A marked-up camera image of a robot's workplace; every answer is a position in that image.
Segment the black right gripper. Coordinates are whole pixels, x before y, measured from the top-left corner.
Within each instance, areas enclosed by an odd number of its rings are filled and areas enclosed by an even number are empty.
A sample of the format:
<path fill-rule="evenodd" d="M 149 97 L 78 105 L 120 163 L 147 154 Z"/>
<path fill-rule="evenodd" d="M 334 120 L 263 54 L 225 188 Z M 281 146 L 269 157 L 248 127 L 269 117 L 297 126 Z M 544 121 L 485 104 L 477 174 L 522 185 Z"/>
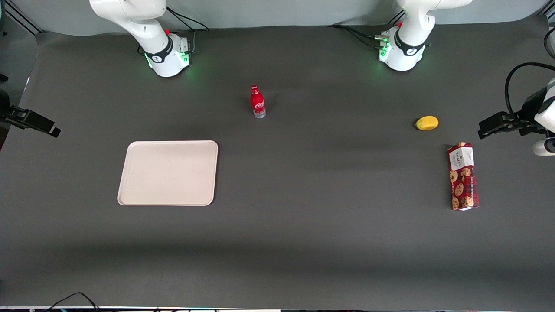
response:
<path fill-rule="evenodd" d="M 57 138 L 61 133 L 61 130 L 54 126 L 52 120 L 29 109 L 11 105 L 8 93 L 2 89 L 0 90 L 0 124 L 7 129 L 9 125 L 26 126 L 54 138 Z"/>

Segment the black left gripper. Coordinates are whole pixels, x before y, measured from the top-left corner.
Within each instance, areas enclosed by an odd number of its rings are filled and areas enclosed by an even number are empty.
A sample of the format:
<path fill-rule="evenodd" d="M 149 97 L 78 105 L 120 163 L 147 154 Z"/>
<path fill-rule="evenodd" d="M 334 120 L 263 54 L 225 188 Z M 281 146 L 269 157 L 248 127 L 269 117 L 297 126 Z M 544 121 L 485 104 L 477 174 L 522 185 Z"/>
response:
<path fill-rule="evenodd" d="M 544 126 L 535 120 L 537 114 L 542 113 L 546 108 L 545 96 L 547 94 L 547 87 L 536 91 L 533 95 L 529 96 L 520 111 L 517 112 L 523 127 L 519 129 L 520 136 L 527 136 L 531 133 L 541 135 L 548 135 L 548 131 Z M 478 138 L 480 140 L 497 133 L 508 133 L 517 130 L 515 126 L 519 126 L 519 121 L 514 114 L 507 112 L 497 112 L 487 119 L 478 123 Z"/>

